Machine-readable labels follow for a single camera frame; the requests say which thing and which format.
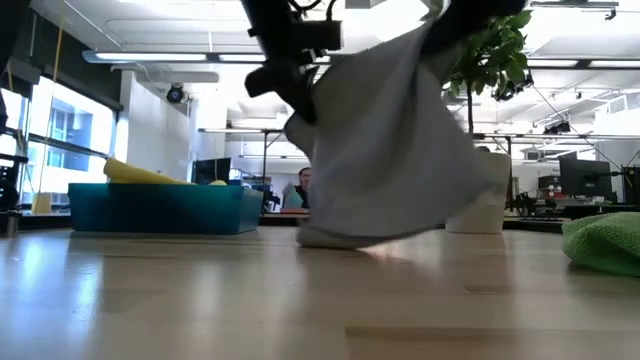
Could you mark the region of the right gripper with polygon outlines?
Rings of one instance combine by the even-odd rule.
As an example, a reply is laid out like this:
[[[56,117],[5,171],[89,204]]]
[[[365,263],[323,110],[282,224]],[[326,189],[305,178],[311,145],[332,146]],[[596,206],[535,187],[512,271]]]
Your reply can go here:
[[[455,45],[465,35],[482,30],[492,18],[516,15],[526,0],[451,0],[449,7],[428,31],[422,54],[436,54]]]

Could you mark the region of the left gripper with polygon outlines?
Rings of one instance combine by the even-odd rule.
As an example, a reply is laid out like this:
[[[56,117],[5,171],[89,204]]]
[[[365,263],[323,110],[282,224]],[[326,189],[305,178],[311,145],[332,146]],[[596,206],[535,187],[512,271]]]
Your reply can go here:
[[[280,98],[290,98],[289,104],[308,124],[317,122],[313,102],[311,66],[320,56],[319,29],[249,29],[256,38],[265,60],[246,76],[245,88],[250,97],[275,92]]]

